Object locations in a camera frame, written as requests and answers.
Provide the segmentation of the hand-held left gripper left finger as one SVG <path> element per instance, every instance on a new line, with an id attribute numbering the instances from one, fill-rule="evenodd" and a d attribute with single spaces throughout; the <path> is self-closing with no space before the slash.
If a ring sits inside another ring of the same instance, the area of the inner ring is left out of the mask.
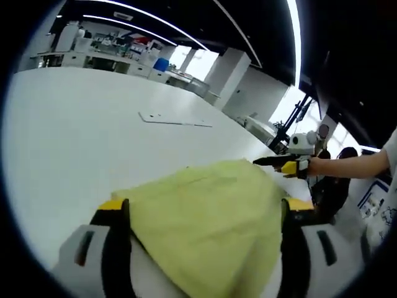
<path id="1" fill-rule="evenodd" d="M 104 202 L 61 245 L 54 278 L 73 297 L 136 297 L 128 199 Z"/>

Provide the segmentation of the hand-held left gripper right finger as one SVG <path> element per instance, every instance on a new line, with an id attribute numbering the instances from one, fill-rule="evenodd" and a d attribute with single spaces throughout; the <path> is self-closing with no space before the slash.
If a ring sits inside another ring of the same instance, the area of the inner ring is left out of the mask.
<path id="1" fill-rule="evenodd" d="M 337 297 L 371 254 L 365 234 L 348 241 L 335 226 L 308 225 L 310 209 L 282 199 L 282 280 L 279 297 Z"/>

